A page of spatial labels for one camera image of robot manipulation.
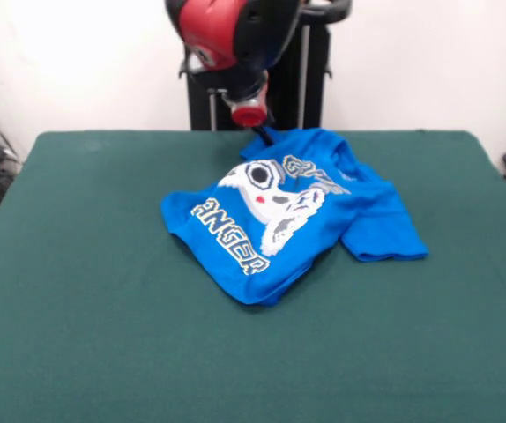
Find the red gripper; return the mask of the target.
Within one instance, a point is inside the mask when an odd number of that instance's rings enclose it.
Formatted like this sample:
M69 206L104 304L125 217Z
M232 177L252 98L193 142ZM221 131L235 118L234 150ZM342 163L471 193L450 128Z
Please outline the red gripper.
M255 128L255 133L263 140L265 145L274 145L274 140L270 133L262 127L271 127L275 123L272 111L267 107L266 94L268 84L254 97L248 100L230 100L226 93L222 94L222 99L230 109L231 118L237 125L243 128Z

